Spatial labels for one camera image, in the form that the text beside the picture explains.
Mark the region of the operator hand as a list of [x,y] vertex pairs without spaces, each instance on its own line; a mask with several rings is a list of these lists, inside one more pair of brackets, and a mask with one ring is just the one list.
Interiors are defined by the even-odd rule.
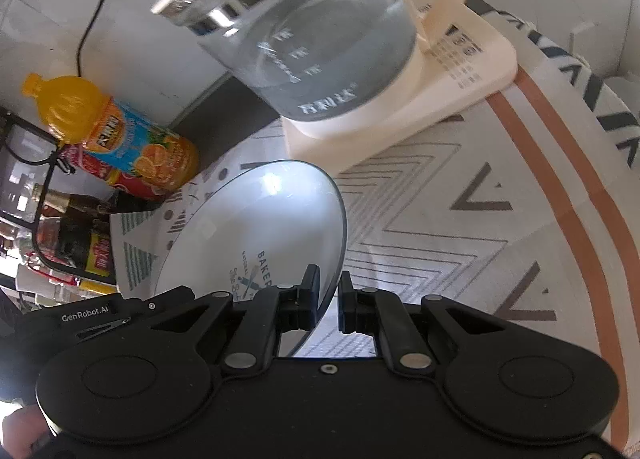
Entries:
[[29,458],[50,429],[37,405],[17,409],[2,421],[1,457]]

